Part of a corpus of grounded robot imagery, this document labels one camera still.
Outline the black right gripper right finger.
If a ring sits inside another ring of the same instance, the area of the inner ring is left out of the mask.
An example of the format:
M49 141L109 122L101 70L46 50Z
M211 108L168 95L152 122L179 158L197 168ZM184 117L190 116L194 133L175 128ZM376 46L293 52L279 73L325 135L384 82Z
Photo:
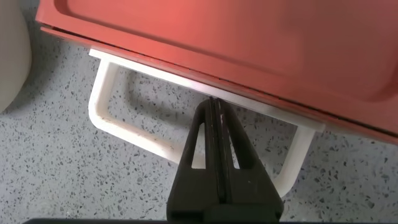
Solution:
M215 100L223 193L215 222L277 222L283 202L232 107Z

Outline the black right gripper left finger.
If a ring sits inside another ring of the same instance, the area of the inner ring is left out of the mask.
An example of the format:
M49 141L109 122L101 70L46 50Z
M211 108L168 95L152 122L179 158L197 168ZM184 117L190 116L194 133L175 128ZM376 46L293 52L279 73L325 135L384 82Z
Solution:
M205 168L194 169L193 157L201 125L205 128ZM195 110L167 201L168 221L202 222L206 210L223 201L222 175L215 99L210 98Z

